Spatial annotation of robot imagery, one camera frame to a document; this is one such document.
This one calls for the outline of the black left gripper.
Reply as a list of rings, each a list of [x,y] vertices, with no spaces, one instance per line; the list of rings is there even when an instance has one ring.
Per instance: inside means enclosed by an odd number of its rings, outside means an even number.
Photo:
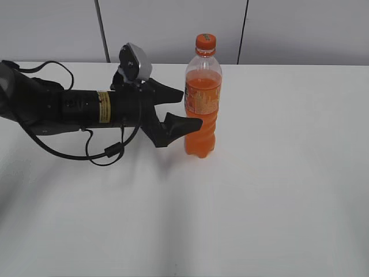
[[[111,92],[111,119],[123,123],[125,127],[139,127],[156,148],[161,147],[161,122],[155,105],[180,103],[184,92],[168,87],[155,80],[142,84],[113,83]],[[162,122],[164,147],[175,140],[197,132],[202,127],[202,119],[180,117],[167,113]]]

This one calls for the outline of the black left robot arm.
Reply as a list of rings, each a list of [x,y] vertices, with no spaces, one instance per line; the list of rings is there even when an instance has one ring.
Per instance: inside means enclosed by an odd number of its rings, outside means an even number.
[[[139,127],[155,147],[167,147],[200,130],[202,120],[167,113],[160,121],[155,107],[179,103],[183,92],[152,78],[129,81],[116,72],[109,91],[64,89],[59,83],[30,78],[13,62],[1,63],[1,117],[23,123],[37,136],[89,128]]]

